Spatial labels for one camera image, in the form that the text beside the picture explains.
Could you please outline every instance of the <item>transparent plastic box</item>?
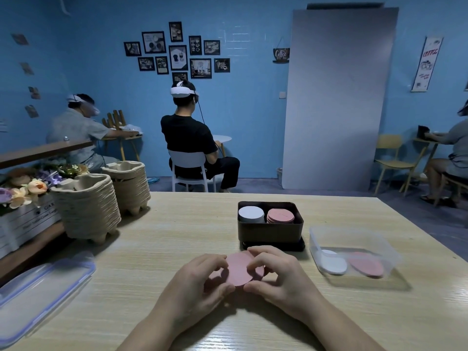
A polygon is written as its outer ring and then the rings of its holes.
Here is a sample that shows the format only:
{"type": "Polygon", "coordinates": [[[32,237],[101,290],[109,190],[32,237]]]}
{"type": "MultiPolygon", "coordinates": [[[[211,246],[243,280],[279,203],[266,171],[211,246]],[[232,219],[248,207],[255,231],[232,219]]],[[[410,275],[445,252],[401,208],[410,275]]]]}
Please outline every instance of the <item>transparent plastic box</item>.
{"type": "Polygon", "coordinates": [[[361,263],[372,263],[377,259],[383,265],[383,274],[379,277],[386,278],[397,266],[402,258],[383,236],[370,230],[360,228],[313,226],[309,229],[310,252],[322,274],[331,274],[325,270],[322,261],[333,261],[341,258],[346,261],[347,269],[339,275],[353,275],[366,277],[366,274],[354,268],[349,263],[351,259],[361,263]],[[331,250],[336,254],[324,253],[323,250],[331,250]],[[364,252],[356,256],[355,252],[364,252]]]}

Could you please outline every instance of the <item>gray carpet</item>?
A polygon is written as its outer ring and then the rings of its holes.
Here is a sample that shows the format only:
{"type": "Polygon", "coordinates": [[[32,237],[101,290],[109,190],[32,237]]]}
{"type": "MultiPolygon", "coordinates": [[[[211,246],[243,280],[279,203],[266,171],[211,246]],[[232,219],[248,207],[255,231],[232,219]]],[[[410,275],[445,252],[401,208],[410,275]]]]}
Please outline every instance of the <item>gray carpet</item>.
{"type": "MultiPolygon", "coordinates": [[[[468,222],[468,204],[462,202],[460,207],[433,207],[423,202],[419,196],[426,193],[424,186],[413,187],[403,197],[396,188],[382,185],[377,197],[402,216],[420,227],[430,236],[451,249],[454,253],[468,262],[468,229],[464,227],[468,222]]],[[[150,185],[151,191],[172,191],[171,178],[161,177],[157,183],[150,185]]],[[[177,191],[184,191],[183,186],[178,185],[177,191]]],[[[202,186],[195,186],[195,191],[202,192],[202,186]]],[[[278,185],[277,179],[239,179],[237,187],[232,189],[235,193],[270,193],[285,195],[338,195],[338,196],[371,196],[371,192],[349,191],[319,191],[309,189],[283,189],[278,185]]]]}

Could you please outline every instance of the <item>pink paper circle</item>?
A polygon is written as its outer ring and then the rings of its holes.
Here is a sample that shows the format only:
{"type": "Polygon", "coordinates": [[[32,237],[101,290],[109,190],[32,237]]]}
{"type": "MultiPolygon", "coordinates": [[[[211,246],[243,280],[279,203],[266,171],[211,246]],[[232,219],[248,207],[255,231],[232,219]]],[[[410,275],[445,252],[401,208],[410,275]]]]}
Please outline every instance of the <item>pink paper circle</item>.
{"type": "Polygon", "coordinates": [[[236,287],[243,286],[252,279],[261,280],[265,269],[263,266],[257,267],[253,271],[247,271],[247,265],[254,259],[254,256],[248,251],[241,251],[228,255],[226,261],[229,265],[227,270],[220,269],[214,271],[209,278],[221,277],[227,283],[236,287]]]}
{"type": "Polygon", "coordinates": [[[360,251],[353,252],[351,255],[355,257],[348,257],[348,262],[363,275],[369,277],[383,276],[383,265],[374,255],[360,251]]]}
{"type": "Polygon", "coordinates": [[[294,220],[294,214],[287,209],[272,208],[267,213],[267,219],[271,223],[290,223],[294,220]]]}

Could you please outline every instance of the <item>person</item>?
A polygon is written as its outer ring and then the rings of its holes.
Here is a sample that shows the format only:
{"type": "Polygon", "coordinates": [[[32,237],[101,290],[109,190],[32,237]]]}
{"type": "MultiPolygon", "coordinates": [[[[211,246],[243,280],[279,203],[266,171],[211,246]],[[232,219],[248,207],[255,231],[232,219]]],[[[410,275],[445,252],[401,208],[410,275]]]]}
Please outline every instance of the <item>person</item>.
{"type": "MultiPolygon", "coordinates": [[[[276,283],[250,281],[243,286],[303,322],[327,351],[385,351],[319,292],[294,256],[272,246],[249,248],[248,266],[275,272],[276,283]]],[[[174,339],[211,313],[235,291],[221,283],[204,292],[208,276],[227,268],[225,255],[205,254],[184,265],[163,290],[154,308],[127,336],[117,351],[167,351],[174,339]]]]}
{"type": "MultiPolygon", "coordinates": [[[[219,192],[230,192],[230,188],[237,185],[241,164],[237,158],[219,158],[218,148],[221,143],[213,140],[210,129],[204,123],[192,118],[195,105],[198,103],[195,86],[187,80],[179,81],[173,84],[171,94],[177,109],[173,115],[161,118],[161,131],[166,138],[167,148],[175,152],[204,153],[206,178],[209,180],[215,175],[224,174],[219,192]]],[[[171,159],[169,159],[169,167],[172,170],[171,159]]],[[[175,169],[176,176],[202,178],[198,167],[176,166],[175,169]]]]}
{"type": "MultiPolygon", "coordinates": [[[[113,130],[91,117],[97,116],[99,110],[94,106],[94,100],[86,94],[74,94],[67,98],[68,109],[52,120],[52,126],[47,134],[46,142],[63,141],[65,137],[70,141],[101,140],[103,138],[133,137],[136,131],[113,130]]],[[[71,164],[85,164],[90,172],[100,172],[106,164],[119,161],[116,158],[102,156],[94,151],[96,146],[74,150],[69,153],[71,164]]]]}
{"type": "MultiPolygon", "coordinates": [[[[461,117],[468,116],[468,100],[458,111],[461,117]]],[[[430,159],[426,167],[426,176],[429,183],[429,194],[421,199],[433,204],[435,193],[440,188],[442,173],[468,179],[468,119],[453,126],[448,133],[426,133],[425,137],[440,144],[453,145],[453,153],[448,159],[430,159]]],[[[456,191],[448,199],[442,199],[441,204],[456,207],[459,197],[456,191]]]]}

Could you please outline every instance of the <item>hair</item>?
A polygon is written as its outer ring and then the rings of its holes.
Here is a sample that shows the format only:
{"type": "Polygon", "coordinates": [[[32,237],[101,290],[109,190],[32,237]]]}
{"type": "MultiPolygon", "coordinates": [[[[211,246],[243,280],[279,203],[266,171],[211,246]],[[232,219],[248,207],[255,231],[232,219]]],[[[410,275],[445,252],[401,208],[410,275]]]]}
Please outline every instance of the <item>hair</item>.
{"type": "MultiPolygon", "coordinates": [[[[178,82],[174,82],[172,87],[176,88],[177,84],[178,84],[178,82]]],[[[190,88],[192,91],[196,90],[193,83],[191,83],[190,81],[187,81],[187,80],[182,80],[182,86],[185,87],[185,88],[190,88]]],[[[195,97],[194,94],[190,94],[187,97],[173,97],[172,100],[174,101],[174,105],[176,105],[177,107],[187,107],[188,105],[190,105],[193,102],[194,97],[195,97]]]]}
{"type": "MultiPolygon", "coordinates": [[[[94,100],[87,94],[76,94],[80,99],[94,105],[94,100]]],[[[79,108],[82,102],[68,102],[68,108],[79,108]]]]}

